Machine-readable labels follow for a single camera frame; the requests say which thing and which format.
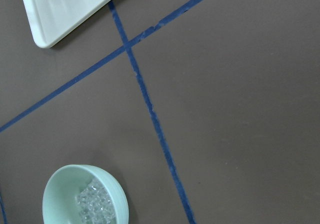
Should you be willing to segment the pale green bowl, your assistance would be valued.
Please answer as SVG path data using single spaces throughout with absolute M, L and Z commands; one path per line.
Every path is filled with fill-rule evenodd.
M 48 180 L 42 199 L 45 224 L 81 224 L 76 197 L 96 178 L 110 196 L 115 210 L 113 224 L 129 223 L 129 205 L 119 182 L 102 168 L 70 164 L 59 168 Z

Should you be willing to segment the ice cubes in bowl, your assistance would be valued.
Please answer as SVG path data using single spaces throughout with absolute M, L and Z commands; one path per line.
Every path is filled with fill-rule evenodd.
M 116 218 L 113 201 L 97 178 L 76 196 L 76 204 L 83 224 L 111 224 Z

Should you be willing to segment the cream bear tray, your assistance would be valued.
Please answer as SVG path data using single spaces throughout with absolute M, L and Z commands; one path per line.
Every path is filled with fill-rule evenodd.
M 23 0 L 34 43 L 51 48 L 111 0 Z

